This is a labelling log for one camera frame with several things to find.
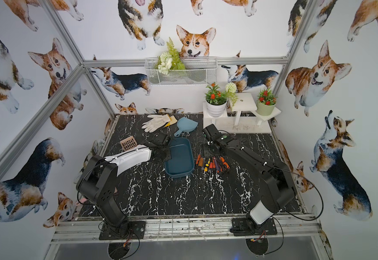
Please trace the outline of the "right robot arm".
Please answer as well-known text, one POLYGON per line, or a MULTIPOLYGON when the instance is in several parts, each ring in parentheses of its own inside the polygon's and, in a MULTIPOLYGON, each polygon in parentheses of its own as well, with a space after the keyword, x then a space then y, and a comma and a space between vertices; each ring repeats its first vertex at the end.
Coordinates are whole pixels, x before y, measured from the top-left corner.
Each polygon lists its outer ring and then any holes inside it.
POLYGON ((214 154, 235 160, 259 184, 259 201, 246 215, 250 231, 256 231, 296 197, 293 178, 284 162, 261 157, 235 136, 220 133, 214 124, 204 128, 203 134, 214 154))

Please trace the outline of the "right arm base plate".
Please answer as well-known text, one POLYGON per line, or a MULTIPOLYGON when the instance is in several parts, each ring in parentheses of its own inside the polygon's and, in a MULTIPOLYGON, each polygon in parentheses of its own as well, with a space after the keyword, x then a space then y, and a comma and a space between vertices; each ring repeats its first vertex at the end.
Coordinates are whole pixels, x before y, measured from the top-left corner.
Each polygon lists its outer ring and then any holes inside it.
POLYGON ((231 220, 230 233, 235 236, 264 236, 278 234, 275 221, 272 218, 267 219, 263 224, 256 224, 249 218, 233 218, 231 220))

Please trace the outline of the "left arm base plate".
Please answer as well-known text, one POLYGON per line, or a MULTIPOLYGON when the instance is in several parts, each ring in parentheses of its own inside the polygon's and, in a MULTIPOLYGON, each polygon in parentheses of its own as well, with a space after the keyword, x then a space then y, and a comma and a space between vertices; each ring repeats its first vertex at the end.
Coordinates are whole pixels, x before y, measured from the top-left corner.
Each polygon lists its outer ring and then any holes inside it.
POLYGON ((98 228, 100 229, 100 241, 142 239, 146 230, 146 222, 126 221, 120 227, 113 227, 107 222, 103 222, 103 225, 98 228))

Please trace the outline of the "teal storage box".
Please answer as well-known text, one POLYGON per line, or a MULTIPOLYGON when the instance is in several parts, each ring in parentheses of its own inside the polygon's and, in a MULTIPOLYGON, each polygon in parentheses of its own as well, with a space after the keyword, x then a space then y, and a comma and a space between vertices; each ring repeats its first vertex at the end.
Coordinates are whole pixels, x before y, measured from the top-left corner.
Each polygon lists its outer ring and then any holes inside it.
POLYGON ((195 168, 191 143, 187 138, 175 138, 169 145, 171 159, 164 163, 166 174, 182 178, 192 174, 195 168))

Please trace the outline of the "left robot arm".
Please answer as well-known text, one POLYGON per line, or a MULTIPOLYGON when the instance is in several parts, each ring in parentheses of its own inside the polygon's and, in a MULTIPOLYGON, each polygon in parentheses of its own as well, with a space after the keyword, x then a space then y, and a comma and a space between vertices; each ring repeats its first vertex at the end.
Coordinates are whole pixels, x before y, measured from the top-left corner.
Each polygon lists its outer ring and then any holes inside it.
POLYGON ((130 235, 131 227, 128 217, 114 198, 118 176, 141 163, 170 160, 171 139, 169 134, 158 133, 152 141, 136 145, 122 153, 104 158, 93 156, 79 178, 76 185, 78 194, 95 206, 107 228, 120 238, 130 235))

